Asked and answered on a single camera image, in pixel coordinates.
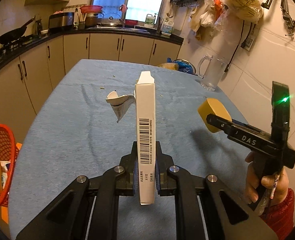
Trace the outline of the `red sleeve forearm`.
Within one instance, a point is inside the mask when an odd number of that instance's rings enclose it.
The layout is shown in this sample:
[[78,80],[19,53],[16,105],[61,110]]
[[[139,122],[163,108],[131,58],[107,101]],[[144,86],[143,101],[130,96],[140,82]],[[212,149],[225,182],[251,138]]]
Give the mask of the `red sleeve forearm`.
[[285,239],[293,230],[294,191],[289,188],[286,198],[278,205],[266,209],[261,219],[276,233],[279,239]]

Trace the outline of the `person right hand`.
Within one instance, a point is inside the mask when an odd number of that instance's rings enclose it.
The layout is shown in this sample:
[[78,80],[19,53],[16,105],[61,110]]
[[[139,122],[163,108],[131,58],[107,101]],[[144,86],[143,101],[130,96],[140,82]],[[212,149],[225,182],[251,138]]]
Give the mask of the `person right hand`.
[[[253,168],[253,161],[255,156],[256,152],[252,151],[246,156],[245,159],[245,161],[249,163],[246,176],[246,186],[244,190],[244,196],[248,204],[257,202],[259,195],[256,189],[259,185],[262,185],[265,188],[271,190],[275,181],[275,177],[273,175],[264,176],[261,179],[257,177]],[[286,199],[288,187],[289,178],[286,170],[283,168],[282,172],[280,173],[276,189],[274,191],[274,198],[271,201],[271,206],[278,205]]]

